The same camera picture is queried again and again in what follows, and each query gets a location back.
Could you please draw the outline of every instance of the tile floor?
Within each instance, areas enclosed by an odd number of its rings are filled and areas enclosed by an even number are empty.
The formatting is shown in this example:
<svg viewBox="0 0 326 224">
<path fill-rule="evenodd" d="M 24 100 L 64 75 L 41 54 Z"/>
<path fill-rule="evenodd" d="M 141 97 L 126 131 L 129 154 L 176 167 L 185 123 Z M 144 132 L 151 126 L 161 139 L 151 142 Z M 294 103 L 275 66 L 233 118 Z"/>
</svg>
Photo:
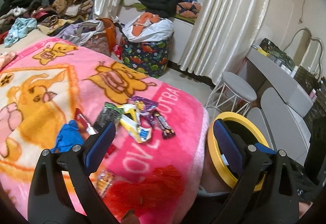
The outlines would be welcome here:
<svg viewBox="0 0 326 224">
<path fill-rule="evenodd" d="M 203 106 L 205 106 L 211 93 L 211 87 L 208 85 L 170 68 L 167 69 L 163 76 L 159 77 L 159 80 L 190 94 L 200 101 Z"/>
</svg>

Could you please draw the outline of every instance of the white plastic bag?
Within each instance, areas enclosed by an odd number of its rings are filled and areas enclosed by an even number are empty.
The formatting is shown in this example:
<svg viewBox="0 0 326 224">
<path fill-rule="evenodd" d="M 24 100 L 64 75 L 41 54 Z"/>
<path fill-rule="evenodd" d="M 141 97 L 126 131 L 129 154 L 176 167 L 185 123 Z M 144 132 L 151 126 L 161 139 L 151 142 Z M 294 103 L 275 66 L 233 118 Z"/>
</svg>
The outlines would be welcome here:
<svg viewBox="0 0 326 224">
<path fill-rule="evenodd" d="M 134 27 L 135 21 L 139 19 L 140 16 L 134 20 L 128 22 L 122 29 L 124 35 L 128 38 L 129 42 L 140 43 L 140 42 L 159 42 L 167 39 L 174 32 L 174 27 L 172 21 L 168 19 L 160 19 L 160 22 L 153 23 L 149 27 L 145 28 L 139 36 L 134 36 L 132 34 L 132 29 Z"/>
</svg>

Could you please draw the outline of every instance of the candy wrapper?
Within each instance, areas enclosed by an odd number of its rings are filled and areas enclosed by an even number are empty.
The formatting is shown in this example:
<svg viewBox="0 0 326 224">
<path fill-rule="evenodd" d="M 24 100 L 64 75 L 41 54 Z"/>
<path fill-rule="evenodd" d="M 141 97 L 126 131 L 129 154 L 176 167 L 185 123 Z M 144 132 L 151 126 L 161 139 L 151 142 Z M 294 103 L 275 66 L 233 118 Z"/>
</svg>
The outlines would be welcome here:
<svg viewBox="0 0 326 224">
<path fill-rule="evenodd" d="M 123 105 L 118 105 L 117 107 L 122 109 L 123 114 L 126 115 L 128 118 L 136 122 L 138 125 L 141 124 L 140 113 L 137 110 L 136 105 L 123 104 Z"/>
<path fill-rule="evenodd" d="M 85 118 L 85 116 L 82 114 L 82 112 L 76 108 L 76 112 L 75 112 L 75 118 L 74 118 L 77 122 L 81 123 L 82 126 L 86 129 L 87 133 L 89 135 L 94 135 L 97 134 L 97 131 L 92 127 L 92 125 L 87 121 L 87 119 Z"/>
<path fill-rule="evenodd" d="M 149 125 L 154 128 L 155 127 L 155 120 L 152 114 L 152 111 L 159 105 L 157 102 L 152 101 L 150 99 L 140 97 L 140 96 L 133 96 L 130 99 L 136 105 L 139 114 L 143 116 Z"/>
<path fill-rule="evenodd" d="M 153 115 L 159 123 L 160 128 L 162 129 L 162 137 L 163 139 L 170 139 L 175 136 L 174 130 L 170 127 L 167 121 L 163 118 L 163 116 L 157 111 L 153 111 Z"/>
<path fill-rule="evenodd" d="M 100 131 L 107 122 L 114 122 L 116 125 L 118 125 L 122 114 L 123 109 L 116 107 L 112 103 L 106 102 L 102 111 L 96 118 L 94 128 L 97 131 Z"/>
<path fill-rule="evenodd" d="M 140 96 L 133 96 L 133 97 L 131 97 L 130 100 L 132 102 L 135 102 L 135 105 L 137 106 L 141 115 L 150 113 L 152 110 L 154 110 L 159 105 L 155 101 L 152 101 L 150 99 L 140 97 Z"/>
<path fill-rule="evenodd" d="M 144 143 L 152 137 L 151 128 L 141 127 L 126 115 L 121 116 L 120 123 L 137 143 Z"/>
<path fill-rule="evenodd" d="M 97 181 L 95 182 L 95 189 L 100 197 L 104 197 L 107 189 L 113 184 L 114 175 L 108 171 L 101 171 Z"/>
</svg>

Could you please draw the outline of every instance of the fleece blanket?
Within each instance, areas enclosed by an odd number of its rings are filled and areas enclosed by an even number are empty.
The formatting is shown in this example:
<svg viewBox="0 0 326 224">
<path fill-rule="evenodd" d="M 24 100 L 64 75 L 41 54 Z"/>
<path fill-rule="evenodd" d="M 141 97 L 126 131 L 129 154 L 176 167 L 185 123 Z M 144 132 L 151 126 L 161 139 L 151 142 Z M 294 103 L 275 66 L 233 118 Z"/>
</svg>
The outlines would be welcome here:
<svg viewBox="0 0 326 224">
<path fill-rule="evenodd" d="M 141 182 L 155 168 L 173 165 L 184 180 L 183 194 L 150 209 L 140 221 L 182 220 L 196 197 L 203 169 L 206 110 L 180 89 L 59 38 L 30 45 L 0 74 L 0 181 L 24 217 L 40 153 L 54 147 L 75 109 L 94 123 L 104 102 L 124 104 L 133 95 L 157 101 L 176 137 L 163 140 L 157 127 L 150 141 L 138 144 L 119 126 L 113 142 L 117 149 L 103 164 L 131 183 Z M 83 213 L 69 176 L 64 178 L 75 209 Z"/>
</svg>

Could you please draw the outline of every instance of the light blue garment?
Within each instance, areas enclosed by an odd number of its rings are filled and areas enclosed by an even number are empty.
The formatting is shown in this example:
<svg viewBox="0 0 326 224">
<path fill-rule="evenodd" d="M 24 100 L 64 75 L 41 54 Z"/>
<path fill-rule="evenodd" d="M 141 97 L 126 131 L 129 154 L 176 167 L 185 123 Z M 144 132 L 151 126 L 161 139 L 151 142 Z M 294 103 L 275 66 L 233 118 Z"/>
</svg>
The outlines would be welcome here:
<svg viewBox="0 0 326 224">
<path fill-rule="evenodd" d="M 4 39 L 4 47 L 11 47 L 14 43 L 18 42 L 19 39 L 24 38 L 30 31 L 36 29 L 36 27 L 37 20 L 35 18 L 17 18 Z"/>
</svg>

